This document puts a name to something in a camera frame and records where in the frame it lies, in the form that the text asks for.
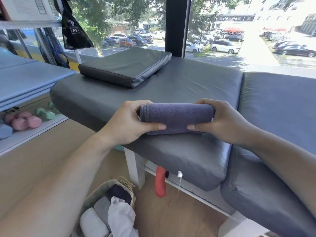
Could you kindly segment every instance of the green dumbbell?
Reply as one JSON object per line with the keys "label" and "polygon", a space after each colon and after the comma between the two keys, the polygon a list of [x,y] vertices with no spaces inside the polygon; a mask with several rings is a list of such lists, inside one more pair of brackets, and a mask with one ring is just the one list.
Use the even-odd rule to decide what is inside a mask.
{"label": "green dumbbell", "polygon": [[47,120],[52,120],[55,118],[55,113],[51,111],[47,111],[44,108],[38,108],[35,110],[36,114],[46,118]]}
{"label": "green dumbbell", "polygon": [[48,103],[48,107],[51,108],[51,109],[55,109],[55,111],[56,111],[57,113],[60,113],[60,112],[55,108],[54,104],[53,104],[51,101]]}

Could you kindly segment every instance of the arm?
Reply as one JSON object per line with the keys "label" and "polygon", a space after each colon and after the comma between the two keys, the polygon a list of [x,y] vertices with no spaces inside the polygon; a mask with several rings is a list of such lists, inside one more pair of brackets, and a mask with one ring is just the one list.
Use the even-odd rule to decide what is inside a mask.
{"label": "arm", "polygon": [[89,187],[105,155],[165,125],[142,123],[136,111],[149,101],[128,101],[89,138],[56,174],[43,180],[0,221],[0,236],[69,237]]}
{"label": "arm", "polygon": [[253,152],[316,217],[316,155],[255,127],[225,101],[202,99],[197,103],[212,105],[216,109],[214,120],[189,125],[188,129],[209,132],[226,143]]}

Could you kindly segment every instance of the brown floor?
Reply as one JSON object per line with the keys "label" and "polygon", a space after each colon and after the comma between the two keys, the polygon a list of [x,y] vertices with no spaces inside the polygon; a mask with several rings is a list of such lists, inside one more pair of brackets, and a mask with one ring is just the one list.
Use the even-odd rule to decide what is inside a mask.
{"label": "brown floor", "polygon": [[[67,120],[0,157],[0,218],[47,174],[56,170],[93,131]],[[119,176],[129,177],[124,153],[112,150],[89,190]],[[154,176],[136,195],[135,227],[140,237],[215,237],[226,216],[167,184],[167,196],[156,197]]]}

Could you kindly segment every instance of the purple towel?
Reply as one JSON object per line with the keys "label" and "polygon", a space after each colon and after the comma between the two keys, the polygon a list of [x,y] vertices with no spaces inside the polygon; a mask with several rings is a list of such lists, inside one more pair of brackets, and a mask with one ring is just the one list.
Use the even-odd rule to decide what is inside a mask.
{"label": "purple towel", "polygon": [[142,122],[158,122],[167,126],[163,131],[150,131],[148,135],[196,133],[197,131],[188,130],[187,126],[211,122],[213,117],[213,107],[206,104],[152,103],[140,108]]}

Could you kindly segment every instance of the red lever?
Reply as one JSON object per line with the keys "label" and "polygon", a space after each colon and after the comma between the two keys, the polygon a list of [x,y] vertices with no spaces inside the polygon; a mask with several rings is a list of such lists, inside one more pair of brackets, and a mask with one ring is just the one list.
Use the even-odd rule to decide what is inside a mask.
{"label": "red lever", "polygon": [[163,198],[166,196],[166,171],[161,166],[157,167],[156,170],[156,179],[155,179],[155,192],[156,196]]}

